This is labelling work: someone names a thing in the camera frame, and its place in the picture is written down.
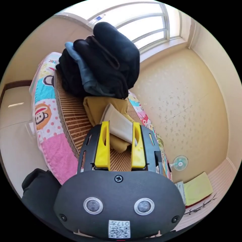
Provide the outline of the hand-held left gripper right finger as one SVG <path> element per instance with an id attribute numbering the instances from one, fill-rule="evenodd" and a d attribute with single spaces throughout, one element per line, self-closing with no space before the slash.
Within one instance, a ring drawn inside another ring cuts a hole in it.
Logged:
<path id="1" fill-rule="evenodd" d="M 133 122 L 131 168 L 144 169 L 145 167 L 146 161 L 141 126 L 140 123 Z"/>

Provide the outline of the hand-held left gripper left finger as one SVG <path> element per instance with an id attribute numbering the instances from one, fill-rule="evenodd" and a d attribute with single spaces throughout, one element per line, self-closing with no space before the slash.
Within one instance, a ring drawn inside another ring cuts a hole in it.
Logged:
<path id="1" fill-rule="evenodd" d="M 95 157 L 95 167 L 98 169 L 110 169 L 110 132 L 109 121 L 103 121 L 100 128 L 98 145 Z"/>

